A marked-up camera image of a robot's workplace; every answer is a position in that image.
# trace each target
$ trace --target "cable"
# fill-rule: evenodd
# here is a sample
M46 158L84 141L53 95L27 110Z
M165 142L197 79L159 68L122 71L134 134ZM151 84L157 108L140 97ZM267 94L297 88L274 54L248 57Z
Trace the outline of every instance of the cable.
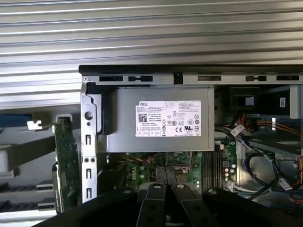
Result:
M258 191L248 190L246 188L242 188L242 187L239 187L239 186L236 186L236 185L234 185L233 187L235 189L237 189L238 191L241 191L241 192L248 192L248 193L256 193L256 192L258 192Z

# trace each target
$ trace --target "rectangular slot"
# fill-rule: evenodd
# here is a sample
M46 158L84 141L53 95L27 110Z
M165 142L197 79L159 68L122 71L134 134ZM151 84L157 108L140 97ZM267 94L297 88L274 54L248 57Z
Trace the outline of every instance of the rectangular slot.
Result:
M254 81L254 80L257 80L257 81L267 81L267 77L266 76L257 76L257 77L254 77L254 76L247 76L246 78L246 81Z
M299 78L299 75L278 75L276 77L277 81L299 80Z
M139 80L141 82L152 82L153 77L152 76L141 76L141 77L128 77L128 81L136 81Z
M86 179L91 179L91 169L86 169Z
M101 76L99 77L100 82L115 82L123 81L123 76Z
M198 81L221 81L221 76L198 76Z
M91 199L92 195L91 195L91 188L87 188L86 189L86 198L87 199Z
M85 144L86 144L86 145L90 145L90 144L91 144L90 135L85 135Z

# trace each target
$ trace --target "gray metal surface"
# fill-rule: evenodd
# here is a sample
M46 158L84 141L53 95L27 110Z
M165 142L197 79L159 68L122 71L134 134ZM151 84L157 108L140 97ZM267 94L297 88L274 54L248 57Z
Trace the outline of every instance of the gray metal surface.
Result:
M303 63L295 0L0 0L0 109L80 102L80 64Z
M119 89L114 98L116 131L107 136L105 152L169 152L214 149L213 88L138 88ZM141 101L201 101L202 136L136 137L136 106Z

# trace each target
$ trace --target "motherboard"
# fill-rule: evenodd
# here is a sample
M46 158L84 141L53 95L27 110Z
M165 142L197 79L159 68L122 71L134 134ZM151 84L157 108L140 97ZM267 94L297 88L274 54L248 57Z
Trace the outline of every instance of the motherboard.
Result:
M143 183L156 181L156 167L171 166L179 183L191 184L198 193L210 187L225 187L229 179L236 180L237 157L235 142L216 142L214 151L127 153L119 161L124 174L119 185L139 189Z

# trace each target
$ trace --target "barcode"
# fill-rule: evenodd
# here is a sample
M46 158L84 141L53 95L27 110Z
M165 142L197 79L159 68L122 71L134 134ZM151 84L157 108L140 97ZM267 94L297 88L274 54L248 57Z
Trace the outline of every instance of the barcode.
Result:
M139 122L147 122L147 114L140 113L139 114Z

